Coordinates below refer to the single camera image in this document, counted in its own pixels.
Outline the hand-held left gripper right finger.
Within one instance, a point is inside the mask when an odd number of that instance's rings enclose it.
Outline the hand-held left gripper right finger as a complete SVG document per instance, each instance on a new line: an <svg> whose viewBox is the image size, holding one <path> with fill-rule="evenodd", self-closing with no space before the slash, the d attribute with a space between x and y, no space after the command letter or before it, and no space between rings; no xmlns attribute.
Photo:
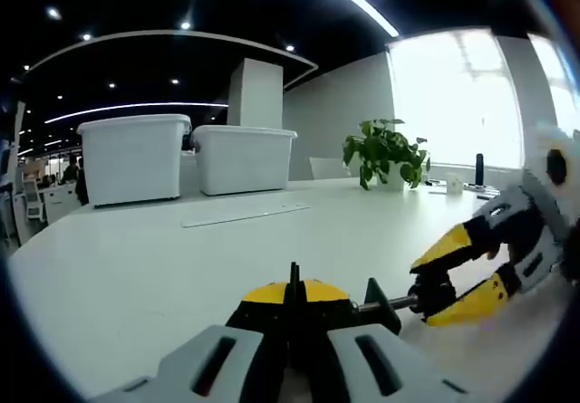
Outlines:
<svg viewBox="0 0 580 403"><path fill-rule="evenodd" d="M369 279L364 301L328 283L296 285L296 348L314 402L474 402L476 396L403 341L397 310Z"/></svg>

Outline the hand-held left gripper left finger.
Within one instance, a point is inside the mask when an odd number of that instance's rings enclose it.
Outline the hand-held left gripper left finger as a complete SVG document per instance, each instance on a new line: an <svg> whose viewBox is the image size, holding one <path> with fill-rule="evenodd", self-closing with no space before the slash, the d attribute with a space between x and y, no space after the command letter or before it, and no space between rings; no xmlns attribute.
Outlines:
<svg viewBox="0 0 580 403"><path fill-rule="evenodd" d="M138 377L93 402L276 402L287 361L292 283L248 293L224 325L210 325Z"/></svg>

